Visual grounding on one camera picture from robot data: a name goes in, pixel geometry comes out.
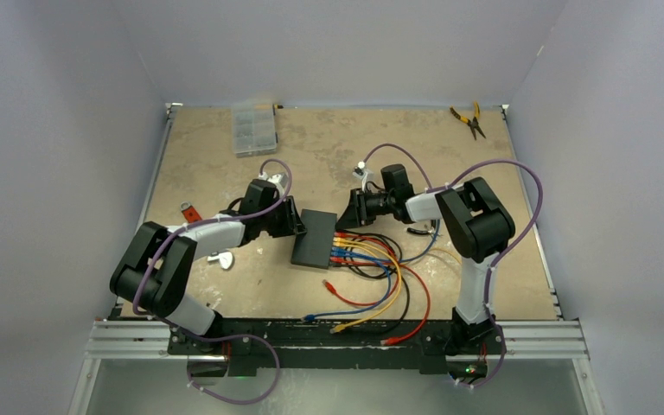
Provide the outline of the black network switch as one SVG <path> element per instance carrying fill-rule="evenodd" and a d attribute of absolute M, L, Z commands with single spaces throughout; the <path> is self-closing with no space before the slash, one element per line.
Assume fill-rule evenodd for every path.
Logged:
<path fill-rule="evenodd" d="M 337 214 L 303 209 L 301 221 L 306 228 L 306 233 L 296 237 L 290 263 L 327 270 L 331 263 Z"/>

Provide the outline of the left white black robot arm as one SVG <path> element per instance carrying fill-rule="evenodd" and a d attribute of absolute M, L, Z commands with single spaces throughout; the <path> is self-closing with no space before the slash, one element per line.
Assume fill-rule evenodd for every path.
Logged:
<path fill-rule="evenodd" d="M 235 209 L 179 227 L 142 224 L 113 272 L 109 289 L 138 310 L 189 331 L 190 343 L 211 354 L 223 342 L 223 330 L 216 325 L 221 317 L 188 294 L 193 263 L 245 246 L 261 233 L 280 238 L 305 232 L 294 198 L 268 180 L 254 179 Z"/>

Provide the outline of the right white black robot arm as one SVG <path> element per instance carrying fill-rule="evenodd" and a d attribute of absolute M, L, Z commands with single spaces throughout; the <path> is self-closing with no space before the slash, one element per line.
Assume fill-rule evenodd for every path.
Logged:
<path fill-rule="evenodd" d="M 405 224 L 442 220 L 463 259 L 450 345 L 463 352 L 474 350 L 493 328 L 484 299 L 493 292 L 492 280 L 486 278 L 487 266 L 514 237 L 514 220 L 482 177 L 458 187 L 417 194 L 402 164 L 388 165 L 380 173 L 383 188 L 352 189 L 348 206 L 335 227 L 363 227 L 386 214 Z"/>

